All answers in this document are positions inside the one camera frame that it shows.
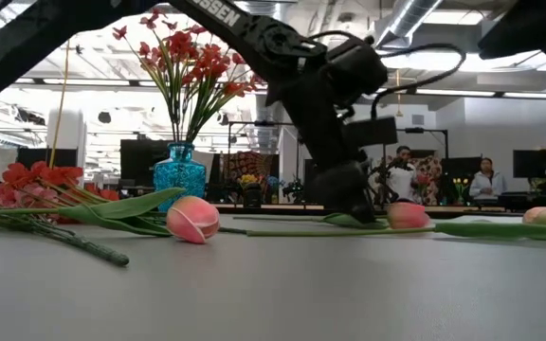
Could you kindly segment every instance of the man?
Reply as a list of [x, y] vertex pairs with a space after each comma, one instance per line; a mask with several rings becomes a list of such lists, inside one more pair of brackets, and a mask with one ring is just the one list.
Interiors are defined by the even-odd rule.
[[397, 148], [395, 159], [389, 164], [389, 178], [387, 185], [389, 189], [397, 194], [394, 201], [413, 201], [414, 184], [416, 179], [416, 168], [410, 164], [410, 148], [400, 146]]

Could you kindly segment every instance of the woman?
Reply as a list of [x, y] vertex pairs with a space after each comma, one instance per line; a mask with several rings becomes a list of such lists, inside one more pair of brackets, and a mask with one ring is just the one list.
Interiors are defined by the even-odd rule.
[[473, 177], [469, 195], [475, 200], [496, 200], [507, 191], [507, 182], [501, 173], [494, 171], [492, 160], [484, 157], [480, 163], [480, 171]]

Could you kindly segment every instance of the pipe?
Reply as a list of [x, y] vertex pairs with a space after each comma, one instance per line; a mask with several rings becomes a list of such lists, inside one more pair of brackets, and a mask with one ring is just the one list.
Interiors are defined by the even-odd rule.
[[376, 47], [411, 36], [444, 0], [397, 0]]

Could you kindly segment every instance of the ceiling light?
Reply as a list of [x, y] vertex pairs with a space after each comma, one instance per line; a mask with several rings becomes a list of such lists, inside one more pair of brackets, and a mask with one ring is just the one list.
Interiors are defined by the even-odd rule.
[[20, 78], [20, 79], [16, 80], [15, 83], [20, 83], [20, 84], [33, 84], [33, 83], [35, 83], [35, 81], [33, 81], [33, 79]]
[[453, 9], [436, 9], [423, 23], [441, 25], [477, 25], [489, 12]]
[[154, 81], [139, 81], [138, 85], [140, 85], [140, 86], [152, 86], [152, 87], [157, 86], [157, 84], [155, 84]]
[[418, 89], [418, 95], [436, 95], [436, 96], [464, 96], [464, 97], [493, 97], [492, 91], [471, 91], [471, 90], [436, 90], [436, 89]]
[[545, 93], [505, 93], [504, 99], [546, 99]]
[[[46, 84], [64, 84], [62, 79], [44, 79]], [[66, 80], [68, 85], [108, 85], [108, 86], [123, 86], [128, 85], [128, 81], [117, 80]]]

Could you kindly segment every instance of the tulip stem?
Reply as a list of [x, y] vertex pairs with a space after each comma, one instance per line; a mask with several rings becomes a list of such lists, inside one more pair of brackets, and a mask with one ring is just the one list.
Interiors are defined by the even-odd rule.
[[[376, 219], [387, 219], [387, 216], [375, 216]], [[235, 220], [269, 221], [269, 222], [315, 222], [327, 223], [323, 218], [294, 218], [294, 217], [233, 217]]]
[[3, 208], [0, 215], [12, 214], [57, 214], [58, 208]]
[[254, 231], [247, 230], [248, 237], [352, 237], [352, 236], [376, 236], [391, 234], [409, 234], [435, 232], [434, 227], [429, 228], [405, 228], [385, 229], [375, 231]]

